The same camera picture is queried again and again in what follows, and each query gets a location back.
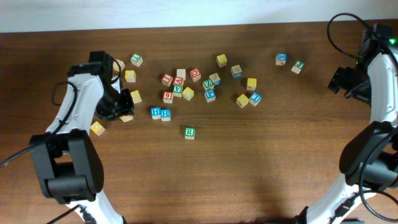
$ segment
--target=wooden table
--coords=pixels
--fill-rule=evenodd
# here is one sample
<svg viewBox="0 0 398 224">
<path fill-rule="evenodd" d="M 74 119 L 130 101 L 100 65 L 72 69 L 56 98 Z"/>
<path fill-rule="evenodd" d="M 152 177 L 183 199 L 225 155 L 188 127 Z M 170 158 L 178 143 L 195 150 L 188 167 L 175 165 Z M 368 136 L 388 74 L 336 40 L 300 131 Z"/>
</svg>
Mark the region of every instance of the wooden table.
<svg viewBox="0 0 398 224">
<path fill-rule="evenodd" d="M 333 38 L 357 52 L 362 29 L 337 22 Z M 342 149 L 367 126 L 371 112 L 327 89 L 336 69 L 355 61 L 329 44 L 325 22 L 0 34 L 0 44 L 1 159 L 45 131 L 58 111 L 50 102 L 54 84 L 66 80 L 71 65 L 87 62 L 90 51 L 106 50 L 136 70 L 136 83 L 123 79 L 142 96 L 134 120 L 100 121 L 106 131 L 90 135 L 104 165 L 104 190 L 128 223 L 293 217 L 338 177 Z M 144 58 L 140 68 L 129 62 L 134 52 Z M 287 52 L 285 66 L 275 65 L 278 52 Z M 226 54 L 227 67 L 217 67 L 219 54 Z M 305 62 L 299 75 L 290 71 L 296 60 Z M 244 78 L 234 80 L 229 70 L 237 64 Z M 170 88 L 160 77 L 175 75 L 176 68 L 199 68 L 202 79 L 188 78 L 191 101 L 175 98 L 169 105 L 161 94 Z M 215 72 L 222 84 L 216 101 L 207 103 L 202 81 Z M 257 78 L 262 101 L 241 109 L 235 101 L 246 93 L 247 77 Z M 152 120 L 153 106 L 170 108 L 172 121 Z M 196 128 L 193 141 L 184 139 L 187 126 Z M 44 223 L 67 210 L 41 194 L 31 155 L 1 169 L 0 177 L 2 223 Z M 370 203 L 385 215 L 397 213 L 382 196 Z M 381 223 L 362 206 L 349 217 Z M 81 220 L 73 214 L 61 223 Z"/>
</svg>

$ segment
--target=black cable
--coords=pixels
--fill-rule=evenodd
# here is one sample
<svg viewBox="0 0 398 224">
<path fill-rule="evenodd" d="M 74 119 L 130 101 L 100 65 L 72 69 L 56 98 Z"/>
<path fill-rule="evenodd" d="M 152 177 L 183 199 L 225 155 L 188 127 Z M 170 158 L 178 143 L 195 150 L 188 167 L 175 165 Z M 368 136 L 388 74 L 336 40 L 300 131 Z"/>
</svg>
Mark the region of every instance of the black cable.
<svg viewBox="0 0 398 224">
<path fill-rule="evenodd" d="M 112 61 L 116 62 L 116 65 L 118 65 L 119 75 L 118 75 L 118 78 L 115 78 L 114 80 L 111 81 L 111 84 L 116 83 L 118 81 L 118 79 L 120 79 L 120 76 L 122 75 L 122 67 L 120 66 L 119 62 L 114 58 L 112 58 Z"/>
<path fill-rule="evenodd" d="M 18 158 L 19 156 L 21 156 L 21 155 L 23 155 L 23 154 L 25 154 L 25 153 L 27 153 L 27 152 L 33 150 L 33 149 L 36 148 L 37 146 L 39 146 L 39 145 L 43 144 L 44 142 L 47 142 L 48 140 L 52 139 L 52 138 L 61 130 L 61 128 L 62 128 L 63 125 L 67 122 L 67 120 L 68 120 L 70 114 L 71 114 L 72 111 L 73 111 L 73 108 L 74 108 L 75 105 L 76 105 L 76 102 L 77 102 L 77 92 L 78 92 L 77 87 L 76 87 L 75 84 L 73 84 L 72 82 L 61 82 L 61 83 L 58 83 L 58 84 L 55 85 L 55 87 L 54 87 L 54 89 L 53 89 L 53 92 L 52 92 L 52 103 L 53 103 L 53 104 L 55 104 L 54 101 L 53 101 L 53 96 L 55 95 L 55 93 L 54 93 L 55 90 L 56 90 L 60 85 L 64 85 L 64 84 L 69 84 L 69 85 L 71 85 L 71 86 L 73 87 L 74 96 L 73 96 L 72 104 L 70 105 L 67 114 L 65 115 L 65 117 L 64 117 L 63 120 L 60 120 L 60 124 L 58 125 L 58 127 L 57 127 L 48 137 L 46 137 L 43 141 L 40 141 L 40 142 L 31 144 L 30 146 L 26 147 L 25 149 L 23 149 L 23 150 L 21 150 L 21 151 L 15 153 L 14 155 L 12 155 L 12 156 L 8 157 L 7 159 L 5 159 L 4 161 L 2 161 L 2 162 L 0 163 L 0 168 L 3 168 L 3 167 L 6 166 L 9 162 L 13 161 L 14 159 Z"/>
<path fill-rule="evenodd" d="M 49 221 L 47 224 L 53 224 L 58 222 L 59 220 L 61 220 L 62 218 L 64 218 L 65 216 L 71 214 L 72 212 L 74 212 L 77 208 L 81 207 L 81 205 L 76 205 L 73 208 L 69 209 L 68 211 L 64 212 L 63 214 L 61 214 L 60 216 L 58 216 L 57 218 L 54 218 L 53 220 Z"/>
<path fill-rule="evenodd" d="M 379 42 L 381 49 L 385 50 L 385 51 L 387 52 L 387 54 L 390 55 L 391 60 L 392 60 L 392 63 L 394 64 L 394 66 L 396 67 L 396 69 L 398 69 L 398 61 L 397 61 L 397 59 L 395 58 L 394 54 L 391 52 L 391 49 L 390 49 L 388 46 L 385 46 L 384 42 L 383 42 L 383 41 L 379 38 L 379 36 L 373 31 L 373 28 L 372 28 L 372 27 L 370 27 L 365 21 L 363 21 L 361 18 L 359 18 L 358 16 L 356 16 L 356 15 L 354 15 L 354 14 L 352 14 L 352 13 L 347 13 L 347 12 L 339 13 L 339 14 L 333 16 L 333 17 L 330 19 L 329 23 L 328 23 L 328 27 L 326 28 L 326 33 L 328 34 L 328 39 L 329 39 L 330 44 L 331 44 L 332 46 L 334 46 L 334 48 L 335 48 L 336 50 L 338 50 L 339 52 L 341 52 L 341 53 L 344 54 L 344 55 L 347 55 L 347 56 L 349 56 L 349 57 L 355 58 L 356 60 L 359 60 L 359 56 L 355 56 L 355 55 L 352 55 L 352 54 L 350 54 L 350 53 L 345 52 L 344 50 L 341 50 L 341 49 L 338 48 L 338 47 L 335 45 L 335 43 L 331 40 L 331 37 L 330 37 L 330 25 L 331 25 L 331 23 L 333 22 L 333 20 L 335 20 L 335 19 L 336 19 L 337 17 L 339 17 L 339 16 L 350 16 L 350 17 L 353 17 L 353 18 L 355 18 L 358 22 L 360 22 L 363 26 L 365 26 L 365 28 L 367 28 L 368 32 L 370 32 L 371 35 L 373 35 L 374 38 L 376 38 L 376 40 Z"/>
<path fill-rule="evenodd" d="M 392 222 L 392 223 L 398 223 L 398 218 L 393 219 L 393 218 L 387 218 L 383 215 L 380 215 L 379 213 L 377 213 L 375 210 L 373 210 L 370 205 L 368 204 L 368 202 L 365 199 L 364 196 L 364 190 L 363 190 L 363 179 L 365 176 L 365 168 L 369 163 L 370 158 L 372 158 L 373 154 L 376 152 L 376 149 L 384 142 L 387 141 L 388 139 L 390 139 L 398 130 L 398 126 L 391 132 L 389 133 L 387 136 L 385 136 L 381 141 L 379 141 L 375 147 L 371 150 L 371 152 L 369 153 L 369 155 L 367 156 L 367 158 L 365 159 L 365 161 L 363 162 L 362 168 L 361 168 L 361 172 L 359 173 L 359 196 L 361 197 L 362 203 L 365 206 L 365 208 L 375 217 L 380 218 L 381 220 L 387 221 L 387 222 Z M 398 200 L 396 198 L 394 198 L 392 195 L 385 193 L 385 192 L 381 192 L 381 191 L 375 191 L 375 193 L 377 194 L 383 194 L 386 197 L 389 197 L 391 200 L 393 200 L 397 205 L 398 205 Z"/>
</svg>

